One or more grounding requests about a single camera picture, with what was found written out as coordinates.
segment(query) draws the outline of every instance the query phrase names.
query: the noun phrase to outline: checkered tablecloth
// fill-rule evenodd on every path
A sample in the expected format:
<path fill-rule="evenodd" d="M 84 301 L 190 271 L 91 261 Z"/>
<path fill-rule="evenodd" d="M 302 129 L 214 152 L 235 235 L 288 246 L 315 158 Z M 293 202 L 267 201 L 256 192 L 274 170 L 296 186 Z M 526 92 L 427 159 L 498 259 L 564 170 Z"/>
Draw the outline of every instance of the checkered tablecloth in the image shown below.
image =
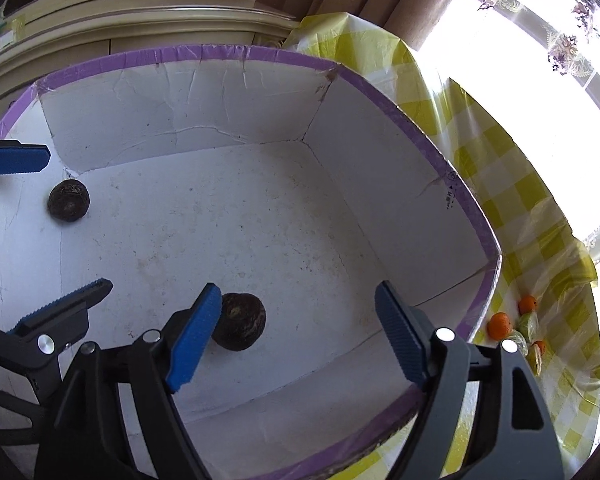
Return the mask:
<path fill-rule="evenodd" d="M 418 61 L 398 37 L 348 14 L 305 18 L 283 48 L 340 62 L 391 98 L 454 165 L 489 219 L 503 253 L 490 314 L 517 317 L 520 297 L 538 299 L 547 343 L 539 378 L 570 477 L 589 456 L 600 411 L 600 334 L 584 245 L 507 132 L 455 81 Z M 482 327 L 474 342 L 494 344 Z M 477 391 L 465 396 L 445 473 L 464 457 Z M 408 434 L 392 437 L 336 475 L 384 479 Z"/>

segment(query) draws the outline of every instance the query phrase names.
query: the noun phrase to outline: dark round vegetable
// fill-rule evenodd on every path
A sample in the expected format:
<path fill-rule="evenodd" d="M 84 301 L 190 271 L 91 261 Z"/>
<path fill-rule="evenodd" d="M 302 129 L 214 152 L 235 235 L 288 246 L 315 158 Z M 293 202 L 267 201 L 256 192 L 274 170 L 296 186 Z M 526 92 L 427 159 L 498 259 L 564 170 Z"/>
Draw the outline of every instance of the dark round vegetable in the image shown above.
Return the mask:
<path fill-rule="evenodd" d="M 79 180 L 63 180 L 49 193 L 46 209 L 53 218 L 75 222 L 82 218 L 91 203 L 87 188 Z"/>
<path fill-rule="evenodd" d="M 264 306 L 253 294 L 223 294 L 222 313 L 211 337 L 221 347 L 240 352 L 262 335 L 266 321 Z"/>

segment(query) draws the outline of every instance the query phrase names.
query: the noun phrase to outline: orange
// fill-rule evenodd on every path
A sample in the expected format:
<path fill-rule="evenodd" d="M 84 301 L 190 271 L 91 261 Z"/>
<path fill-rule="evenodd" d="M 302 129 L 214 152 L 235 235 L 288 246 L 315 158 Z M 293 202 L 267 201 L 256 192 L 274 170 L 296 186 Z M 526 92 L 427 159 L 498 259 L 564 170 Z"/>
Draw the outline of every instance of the orange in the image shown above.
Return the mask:
<path fill-rule="evenodd" d="M 538 346 L 540 355 L 544 355 L 544 352 L 546 352 L 546 344 L 544 343 L 544 341 L 534 341 L 534 345 Z"/>
<path fill-rule="evenodd" d="M 538 302 L 536 301 L 536 298 L 534 298 L 533 296 L 524 296 L 519 302 L 518 302 L 518 311 L 520 313 L 520 316 L 523 316 L 524 314 L 528 314 L 529 312 L 534 311 L 536 308 L 538 308 Z"/>
<path fill-rule="evenodd" d="M 509 316 L 504 312 L 498 312 L 487 323 L 487 334 L 491 339 L 502 341 L 513 330 L 513 325 Z"/>

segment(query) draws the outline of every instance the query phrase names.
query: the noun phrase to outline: purple tape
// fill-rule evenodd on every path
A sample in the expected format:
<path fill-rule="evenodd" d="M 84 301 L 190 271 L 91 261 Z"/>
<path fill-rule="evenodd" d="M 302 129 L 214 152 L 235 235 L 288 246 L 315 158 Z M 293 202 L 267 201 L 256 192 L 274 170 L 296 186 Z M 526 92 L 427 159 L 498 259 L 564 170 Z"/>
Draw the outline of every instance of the purple tape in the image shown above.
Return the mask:
<path fill-rule="evenodd" d="M 306 56 L 297 52 L 262 46 L 184 45 L 149 48 L 92 59 L 53 72 L 30 86 L 0 121 L 0 139 L 5 137 L 24 110 L 39 95 L 80 79 L 112 72 L 113 70 L 184 60 L 257 60 L 302 66 L 313 70 L 337 70 L 344 80 L 362 92 L 387 115 L 409 137 L 429 164 L 445 179 L 447 185 L 453 186 L 456 200 L 474 227 L 487 258 L 497 260 L 499 257 L 500 250 L 493 238 L 491 227 L 468 187 L 458 177 L 458 174 L 437 147 L 407 118 L 400 108 L 362 76 L 348 68 L 333 61 Z M 475 299 L 456 329 L 458 334 L 465 339 L 470 335 L 476 321 L 484 314 L 484 309 L 493 293 L 496 274 L 497 265 L 494 269 L 485 273 Z M 345 463 L 351 457 L 359 455 L 359 453 L 373 446 L 374 443 L 387 437 L 391 431 L 397 430 L 397 424 L 404 422 L 415 414 L 421 401 L 422 394 L 417 388 L 411 386 L 363 429 L 349 438 L 333 444 L 299 463 L 266 475 L 257 476 L 251 480 L 296 480 Z"/>

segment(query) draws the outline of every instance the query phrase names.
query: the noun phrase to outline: plastic tablecloth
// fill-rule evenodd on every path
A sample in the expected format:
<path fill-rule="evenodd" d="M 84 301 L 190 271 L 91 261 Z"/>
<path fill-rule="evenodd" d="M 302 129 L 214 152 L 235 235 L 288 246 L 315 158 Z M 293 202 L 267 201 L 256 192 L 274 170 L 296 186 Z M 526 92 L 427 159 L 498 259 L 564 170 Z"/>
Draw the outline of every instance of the plastic tablecloth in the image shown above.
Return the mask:
<path fill-rule="evenodd" d="M 453 45 L 449 45 L 452 56 Z M 455 81 L 393 34 L 349 14 L 305 18 L 284 49 L 342 63 L 391 98 L 455 166 L 500 242 L 502 273 L 490 313 L 517 317 L 520 297 L 539 303 L 547 351 L 539 384 L 572 476 L 589 457 L 600 412 L 600 333 L 590 283 L 596 271 L 551 192 L 509 134 Z M 524 113 L 523 107 L 517 107 Z M 491 344 L 481 327 L 476 344 Z M 458 470 L 477 389 L 469 385 L 443 474 Z M 410 428 L 340 472 L 338 480 L 383 479 Z"/>

